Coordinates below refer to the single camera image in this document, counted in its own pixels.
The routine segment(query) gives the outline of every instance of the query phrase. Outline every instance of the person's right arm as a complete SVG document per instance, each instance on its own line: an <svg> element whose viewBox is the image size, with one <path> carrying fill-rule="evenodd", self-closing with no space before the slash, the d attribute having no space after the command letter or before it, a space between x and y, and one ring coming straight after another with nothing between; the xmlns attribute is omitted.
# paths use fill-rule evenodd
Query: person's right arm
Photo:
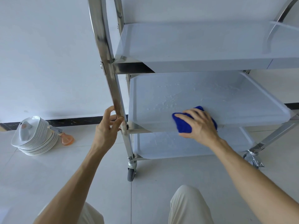
<svg viewBox="0 0 299 224"><path fill-rule="evenodd" d="M191 133L180 133L209 147L222 162L238 192L263 224L299 223L299 203L255 169L221 139L210 115L199 109L176 114L192 127Z"/></svg>

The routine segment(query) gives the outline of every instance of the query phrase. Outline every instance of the black baseboard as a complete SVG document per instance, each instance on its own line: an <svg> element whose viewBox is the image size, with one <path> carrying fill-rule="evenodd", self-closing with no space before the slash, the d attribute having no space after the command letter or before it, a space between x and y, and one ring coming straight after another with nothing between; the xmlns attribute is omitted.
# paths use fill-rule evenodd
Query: black baseboard
<svg viewBox="0 0 299 224"><path fill-rule="evenodd" d="M291 110L299 110L299 103L288 103L285 104ZM102 121L102 116L96 117L83 117L83 118L73 118L73 119L54 119L47 120L49 124L53 127L67 127L67 126L79 126L79 125L91 125L99 124ZM20 122L9 122L0 123L0 126L7 131L15 131L18 128Z"/></svg>

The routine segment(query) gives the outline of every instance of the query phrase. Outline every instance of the person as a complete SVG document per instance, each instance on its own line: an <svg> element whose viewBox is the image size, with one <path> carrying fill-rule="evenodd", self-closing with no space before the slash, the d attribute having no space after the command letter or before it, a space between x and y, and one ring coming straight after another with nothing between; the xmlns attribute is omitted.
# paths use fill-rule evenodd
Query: person
<svg viewBox="0 0 299 224"><path fill-rule="evenodd" d="M96 127L90 151L78 170L35 219L34 224L103 224L103 216L86 203L89 187L103 156L115 143L123 117L111 116L106 109ZM180 133L209 147L222 162L238 192L261 223L299 223L299 204L255 169L221 139L210 115L199 109L184 111L192 118L176 114L192 127ZM169 224L213 223L211 212L197 188L182 185L170 201Z"/></svg>

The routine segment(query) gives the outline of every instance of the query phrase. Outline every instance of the beige trousers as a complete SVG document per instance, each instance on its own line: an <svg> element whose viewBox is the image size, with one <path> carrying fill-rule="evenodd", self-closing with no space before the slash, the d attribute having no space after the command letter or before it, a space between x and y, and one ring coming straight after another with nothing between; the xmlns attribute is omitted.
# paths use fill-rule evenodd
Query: beige trousers
<svg viewBox="0 0 299 224"><path fill-rule="evenodd" d="M182 185L170 201L168 224L214 224L211 212L200 191ZM104 224L103 216L85 203L78 224Z"/></svg>

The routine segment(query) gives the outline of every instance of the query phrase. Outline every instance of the stack of plates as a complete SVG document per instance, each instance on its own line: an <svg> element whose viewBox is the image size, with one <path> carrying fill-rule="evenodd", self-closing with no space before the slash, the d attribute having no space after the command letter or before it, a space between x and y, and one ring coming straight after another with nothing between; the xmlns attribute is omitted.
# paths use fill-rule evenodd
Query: stack of plates
<svg viewBox="0 0 299 224"><path fill-rule="evenodd" d="M28 137L25 139L20 136L24 123L30 125ZM17 128L11 144L30 156L45 153L56 144L59 137L57 133L48 128L48 125L46 120L38 116L23 120Z"/></svg>

